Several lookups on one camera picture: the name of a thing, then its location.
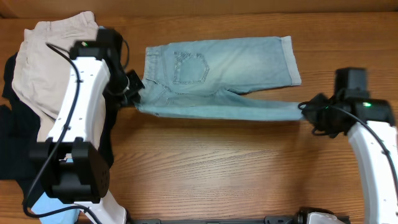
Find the light blue denim shorts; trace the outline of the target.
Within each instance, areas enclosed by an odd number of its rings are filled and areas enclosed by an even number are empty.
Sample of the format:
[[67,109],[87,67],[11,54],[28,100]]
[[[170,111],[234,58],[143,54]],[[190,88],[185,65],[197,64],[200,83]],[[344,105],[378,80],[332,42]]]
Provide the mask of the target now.
[[297,121],[296,102],[244,94],[300,85],[292,39],[250,37],[177,42],[146,49],[136,108],[171,118]]

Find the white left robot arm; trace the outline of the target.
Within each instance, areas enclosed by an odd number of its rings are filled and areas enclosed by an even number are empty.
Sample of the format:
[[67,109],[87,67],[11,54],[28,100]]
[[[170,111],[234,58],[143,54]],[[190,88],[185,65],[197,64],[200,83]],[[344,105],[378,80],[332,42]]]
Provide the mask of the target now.
[[134,70],[121,64],[121,49],[127,42],[114,29],[100,28],[95,40],[77,40],[66,50],[47,47],[70,64],[70,78],[62,106],[44,142],[30,152],[39,168],[31,190],[41,184],[50,198],[66,206],[51,212],[28,211],[26,193],[23,211],[31,218],[49,217],[68,210],[81,210],[93,223],[132,223],[128,210],[109,191],[109,164],[95,147],[95,124],[100,99],[107,94],[106,108],[117,113],[134,106],[144,88]]

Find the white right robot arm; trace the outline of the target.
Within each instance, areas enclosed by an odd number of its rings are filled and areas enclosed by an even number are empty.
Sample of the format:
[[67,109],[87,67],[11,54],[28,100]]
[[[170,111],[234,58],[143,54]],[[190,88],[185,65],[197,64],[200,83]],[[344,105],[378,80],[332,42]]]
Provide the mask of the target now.
[[396,120],[388,101],[371,98],[366,69],[337,69],[333,96],[320,93],[298,108],[314,136],[348,137],[361,177],[365,223],[397,223]]

